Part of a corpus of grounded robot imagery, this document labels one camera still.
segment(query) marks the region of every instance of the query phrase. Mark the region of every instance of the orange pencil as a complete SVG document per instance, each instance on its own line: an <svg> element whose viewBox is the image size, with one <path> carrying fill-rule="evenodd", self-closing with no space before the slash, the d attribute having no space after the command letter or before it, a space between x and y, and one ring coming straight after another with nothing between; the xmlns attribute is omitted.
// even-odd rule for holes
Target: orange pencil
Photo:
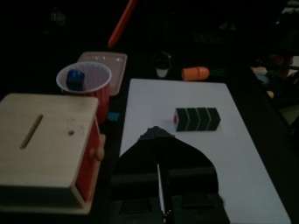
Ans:
<svg viewBox="0 0 299 224"><path fill-rule="evenodd" d="M122 33L122 31L126 27L126 21L130 17L130 14L132 14L133 10L134 10L136 2L137 2L137 0L129 0L128 3L126 3L124 13L121 15L121 18L117 21L116 28L114 28L114 30L112 32L112 35L109 37L109 40L106 42L106 47L108 48L112 48L117 43L117 40L121 36L121 33Z"/></svg>

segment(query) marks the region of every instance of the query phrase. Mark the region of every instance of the red plastic cup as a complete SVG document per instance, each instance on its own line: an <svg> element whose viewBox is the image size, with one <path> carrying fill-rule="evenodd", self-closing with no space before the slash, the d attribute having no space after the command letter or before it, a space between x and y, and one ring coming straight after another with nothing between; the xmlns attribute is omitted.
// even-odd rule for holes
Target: red plastic cup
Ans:
<svg viewBox="0 0 299 224"><path fill-rule="evenodd" d="M70 90L66 86L69 70L80 70L85 74L82 90ZM109 68L98 62L81 61L65 66L56 76L56 83L65 95L93 96L97 97L97 123L106 120L108 100L109 100L109 81L112 73Z"/></svg>

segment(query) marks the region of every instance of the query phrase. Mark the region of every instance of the white tray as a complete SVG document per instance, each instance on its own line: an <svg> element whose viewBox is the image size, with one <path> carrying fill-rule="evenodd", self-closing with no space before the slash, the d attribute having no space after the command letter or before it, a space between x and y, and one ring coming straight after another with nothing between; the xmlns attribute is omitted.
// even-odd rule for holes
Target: white tray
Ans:
<svg viewBox="0 0 299 224"><path fill-rule="evenodd" d="M216 131L174 131L173 111L188 107L217 109ZM200 150L213 163L229 223L291 223L225 84L132 79L120 155L153 126Z"/></svg>

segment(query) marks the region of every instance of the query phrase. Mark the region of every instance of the black stacked blocks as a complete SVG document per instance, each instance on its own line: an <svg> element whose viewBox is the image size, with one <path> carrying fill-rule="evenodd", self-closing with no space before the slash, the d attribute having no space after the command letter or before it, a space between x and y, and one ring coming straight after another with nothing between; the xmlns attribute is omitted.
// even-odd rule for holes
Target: black stacked blocks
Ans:
<svg viewBox="0 0 299 224"><path fill-rule="evenodd" d="M177 108L173 123L176 131L216 130L220 114L216 108Z"/></svg>

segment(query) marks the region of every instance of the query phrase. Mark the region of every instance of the wooden box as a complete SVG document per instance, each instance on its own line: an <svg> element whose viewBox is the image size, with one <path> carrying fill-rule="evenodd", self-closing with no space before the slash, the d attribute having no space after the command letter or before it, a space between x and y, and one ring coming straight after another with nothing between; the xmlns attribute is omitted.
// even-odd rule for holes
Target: wooden box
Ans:
<svg viewBox="0 0 299 224"><path fill-rule="evenodd" d="M104 137L98 100L9 94L0 102L0 211L88 214Z"/></svg>

